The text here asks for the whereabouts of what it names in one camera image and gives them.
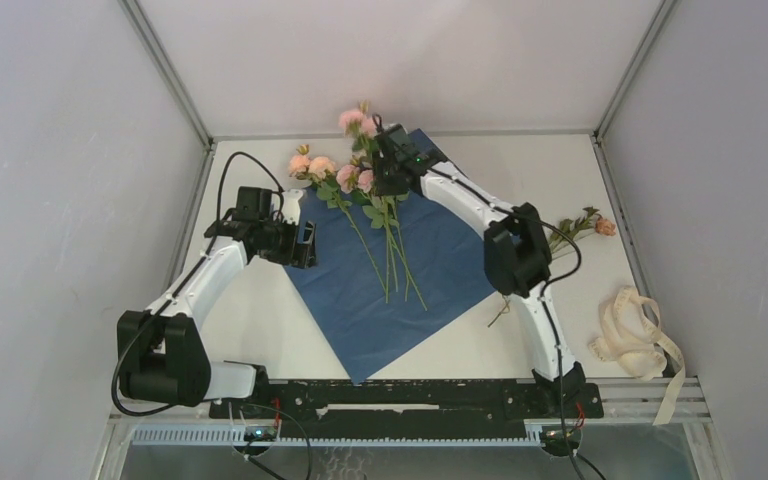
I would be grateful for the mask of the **pink fake flower bunch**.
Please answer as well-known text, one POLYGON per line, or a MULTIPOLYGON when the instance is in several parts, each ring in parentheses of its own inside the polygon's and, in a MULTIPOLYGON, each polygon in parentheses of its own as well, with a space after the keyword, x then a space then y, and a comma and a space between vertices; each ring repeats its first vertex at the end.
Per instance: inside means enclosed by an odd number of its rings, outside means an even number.
POLYGON ((334 160, 311 153, 310 146, 298 146, 288 163, 288 175, 307 182, 316 198, 327 208, 345 216, 369 259, 375 276, 389 300, 392 292, 402 291, 408 300, 414 294, 423 310, 428 304, 411 271, 401 228, 400 206, 409 195, 378 196, 373 192, 373 157, 379 154, 376 134, 383 130, 381 116, 363 100, 339 115, 338 127, 351 141, 351 157, 339 166, 334 160), (385 261, 380 267, 375 260, 352 209, 356 207, 368 219, 371 229, 384 235, 385 261))

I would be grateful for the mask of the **single orange fake rose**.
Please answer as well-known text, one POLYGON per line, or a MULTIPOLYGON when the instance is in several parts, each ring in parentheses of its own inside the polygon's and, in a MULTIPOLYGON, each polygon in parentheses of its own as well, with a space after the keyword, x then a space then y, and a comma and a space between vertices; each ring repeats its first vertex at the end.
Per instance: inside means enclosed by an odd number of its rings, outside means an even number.
POLYGON ((579 217, 561 219, 544 241, 537 239, 538 227, 530 223, 537 219, 537 211, 529 204, 515 207, 502 219, 490 220, 476 230, 482 239, 485 277, 504 297, 504 306, 489 326, 510 311, 510 295, 523 293, 547 278, 549 261, 572 252, 575 241, 593 234, 617 234, 617 225, 599 209, 587 206, 583 211, 579 217))

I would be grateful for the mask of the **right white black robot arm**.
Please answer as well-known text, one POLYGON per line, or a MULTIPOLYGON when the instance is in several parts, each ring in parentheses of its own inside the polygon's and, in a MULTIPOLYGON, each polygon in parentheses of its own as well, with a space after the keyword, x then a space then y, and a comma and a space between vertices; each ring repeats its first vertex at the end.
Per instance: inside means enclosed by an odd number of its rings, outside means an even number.
POLYGON ((552 300, 552 253, 537 209, 502 201, 469 179, 436 149, 419 150, 410 141, 376 138, 372 157, 376 185, 386 195, 409 190, 457 216, 482 237, 484 273, 490 285, 509 298, 523 323, 538 388, 539 406, 552 416, 565 415, 578 400, 575 388, 586 376, 571 352, 552 300))

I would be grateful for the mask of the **blue wrapping paper sheet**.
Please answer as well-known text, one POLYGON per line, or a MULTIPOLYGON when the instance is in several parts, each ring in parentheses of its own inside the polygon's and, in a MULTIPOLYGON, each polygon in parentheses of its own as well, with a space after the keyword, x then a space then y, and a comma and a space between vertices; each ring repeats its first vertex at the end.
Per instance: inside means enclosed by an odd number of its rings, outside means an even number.
POLYGON ((287 268, 290 281, 338 366, 331 377, 361 383, 393 378, 512 377, 504 355, 530 351, 523 320, 504 314, 500 334, 467 332, 493 299, 478 236, 441 206, 414 198, 388 215, 341 190, 326 199, 312 182, 303 214, 317 232, 317 264, 287 268))

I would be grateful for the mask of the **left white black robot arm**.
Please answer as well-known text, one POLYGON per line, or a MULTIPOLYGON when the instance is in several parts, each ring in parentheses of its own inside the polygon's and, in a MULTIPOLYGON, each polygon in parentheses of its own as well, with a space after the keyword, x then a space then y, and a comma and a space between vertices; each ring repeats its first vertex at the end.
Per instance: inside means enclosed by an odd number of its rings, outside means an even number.
POLYGON ((200 330, 254 258, 300 269, 315 265, 315 225, 301 217, 304 197, 300 189, 239 188, 235 206, 206 229, 194 266, 145 309, 122 314, 111 381, 120 413, 137 414, 124 399, 153 402, 156 413, 224 399, 250 417, 270 409, 273 392, 258 381, 263 367, 210 359, 200 330))

